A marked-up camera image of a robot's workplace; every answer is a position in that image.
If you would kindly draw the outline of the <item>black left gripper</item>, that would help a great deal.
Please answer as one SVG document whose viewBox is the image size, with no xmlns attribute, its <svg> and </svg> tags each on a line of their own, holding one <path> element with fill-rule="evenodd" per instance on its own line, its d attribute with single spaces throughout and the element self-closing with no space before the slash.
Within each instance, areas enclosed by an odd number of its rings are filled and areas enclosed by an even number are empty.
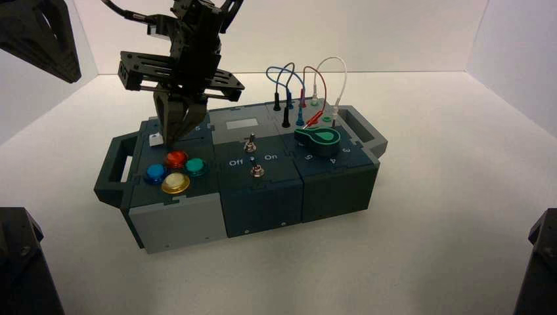
<svg viewBox="0 0 557 315">
<path fill-rule="evenodd" d="M 125 89 L 154 92 L 160 134 L 167 147 L 205 119 L 208 99 L 196 97 L 231 102 L 240 98 L 244 86 L 218 65 L 219 36 L 227 31 L 241 6 L 241 1 L 225 1 L 220 7 L 211 1 L 174 1 L 171 16 L 118 10 L 126 20 L 146 24 L 150 36 L 171 43 L 168 56 L 123 51 L 118 69 Z"/>
</svg>

